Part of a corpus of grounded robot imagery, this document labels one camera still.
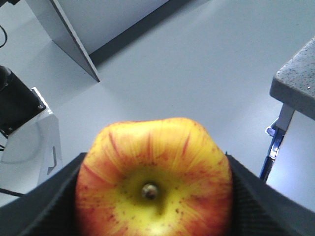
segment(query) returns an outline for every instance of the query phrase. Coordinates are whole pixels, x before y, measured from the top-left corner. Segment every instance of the apple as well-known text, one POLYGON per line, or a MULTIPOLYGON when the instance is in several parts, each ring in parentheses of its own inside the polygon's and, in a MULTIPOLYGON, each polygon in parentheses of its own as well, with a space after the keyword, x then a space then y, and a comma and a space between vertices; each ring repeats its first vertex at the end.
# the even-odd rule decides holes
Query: apple
POLYGON ((77 178, 83 236, 222 236, 232 176, 224 153, 188 118, 105 127, 77 178))

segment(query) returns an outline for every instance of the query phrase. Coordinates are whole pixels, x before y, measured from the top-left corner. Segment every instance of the speckled countertop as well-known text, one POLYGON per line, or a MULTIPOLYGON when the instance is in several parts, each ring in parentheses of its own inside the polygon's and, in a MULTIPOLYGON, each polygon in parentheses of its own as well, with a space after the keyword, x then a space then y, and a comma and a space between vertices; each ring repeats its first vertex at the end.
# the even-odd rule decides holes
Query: speckled countertop
POLYGON ((275 74, 270 95, 315 119, 315 37, 275 74))

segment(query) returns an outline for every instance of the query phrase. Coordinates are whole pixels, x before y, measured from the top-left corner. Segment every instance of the apple stem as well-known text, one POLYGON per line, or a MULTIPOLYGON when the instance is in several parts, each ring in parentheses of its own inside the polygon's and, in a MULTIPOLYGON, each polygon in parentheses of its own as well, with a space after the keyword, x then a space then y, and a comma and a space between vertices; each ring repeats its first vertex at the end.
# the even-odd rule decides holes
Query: apple stem
POLYGON ((158 195, 158 187, 153 183, 147 183, 142 187, 141 195, 144 198, 153 200, 158 195))

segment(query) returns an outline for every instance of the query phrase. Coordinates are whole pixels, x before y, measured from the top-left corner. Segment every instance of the apple skin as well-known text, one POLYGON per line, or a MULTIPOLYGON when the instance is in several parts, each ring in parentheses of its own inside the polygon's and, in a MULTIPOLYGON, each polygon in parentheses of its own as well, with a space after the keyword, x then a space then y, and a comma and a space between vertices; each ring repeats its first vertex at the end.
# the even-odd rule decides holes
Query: apple skin
POLYGON ((232 213, 228 159, 188 118, 105 127, 80 168, 75 210, 83 236, 223 236, 232 213), (153 183, 158 195, 141 195, 153 183))

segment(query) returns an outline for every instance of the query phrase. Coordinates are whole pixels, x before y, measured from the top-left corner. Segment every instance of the white floor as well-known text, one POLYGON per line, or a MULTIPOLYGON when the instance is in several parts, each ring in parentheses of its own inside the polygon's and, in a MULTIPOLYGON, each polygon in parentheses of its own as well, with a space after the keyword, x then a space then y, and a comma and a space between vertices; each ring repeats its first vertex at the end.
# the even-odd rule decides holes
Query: white floor
POLYGON ((111 42, 125 47, 93 55, 101 83, 50 40, 23 0, 0 8, 0 25, 8 33, 0 64, 37 87, 59 118, 65 164, 112 122, 189 117, 259 175, 271 142, 264 130, 281 108, 271 81, 315 35, 315 3, 171 0, 111 42))

